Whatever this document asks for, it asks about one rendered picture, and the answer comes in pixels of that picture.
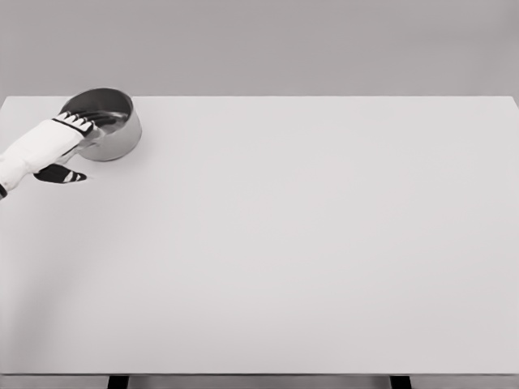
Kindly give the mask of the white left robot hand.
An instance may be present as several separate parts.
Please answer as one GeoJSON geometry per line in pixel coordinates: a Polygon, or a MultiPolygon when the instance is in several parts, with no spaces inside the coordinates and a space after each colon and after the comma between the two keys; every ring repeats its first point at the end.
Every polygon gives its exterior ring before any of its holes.
{"type": "Polygon", "coordinates": [[[24,161],[35,179],[53,184],[83,182],[88,176],[65,166],[76,153],[113,131],[118,115],[108,111],[67,110],[44,120],[22,138],[24,161]]]}

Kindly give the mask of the silver metal pot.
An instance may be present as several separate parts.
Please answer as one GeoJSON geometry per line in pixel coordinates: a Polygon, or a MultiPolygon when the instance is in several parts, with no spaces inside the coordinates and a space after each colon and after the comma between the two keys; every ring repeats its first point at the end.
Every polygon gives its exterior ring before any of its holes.
{"type": "Polygon", "coordinates": [[[142,136],[133,100],[114,88],[94,88],[70,98],[59,113],[94,112],[109,116],[111,122],[99,126],[74,150],[93,161],[117,160],[130,153],[142,136]]]}

